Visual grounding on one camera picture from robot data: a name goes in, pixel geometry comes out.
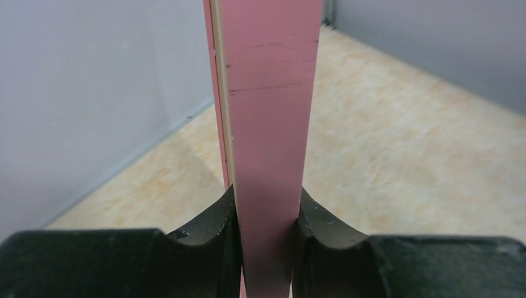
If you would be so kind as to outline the wooden picture frame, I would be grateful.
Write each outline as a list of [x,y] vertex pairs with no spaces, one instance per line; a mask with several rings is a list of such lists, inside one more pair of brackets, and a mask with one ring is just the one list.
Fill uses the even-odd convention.
[[288,297],[322,1],[205,1],[223,176],[246,297]]

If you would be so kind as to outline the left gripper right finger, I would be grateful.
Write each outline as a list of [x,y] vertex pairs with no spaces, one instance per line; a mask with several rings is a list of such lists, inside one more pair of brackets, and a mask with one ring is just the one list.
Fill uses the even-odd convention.
[[525,245],[507,237],[366,235],[301,194],[294,297],[524,297]]

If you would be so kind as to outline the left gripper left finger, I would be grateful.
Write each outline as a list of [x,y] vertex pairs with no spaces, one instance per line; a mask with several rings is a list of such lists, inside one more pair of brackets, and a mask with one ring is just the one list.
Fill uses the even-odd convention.
[[234,192],[178,229],[27,230],[1,243],[2,297],[238,297]]

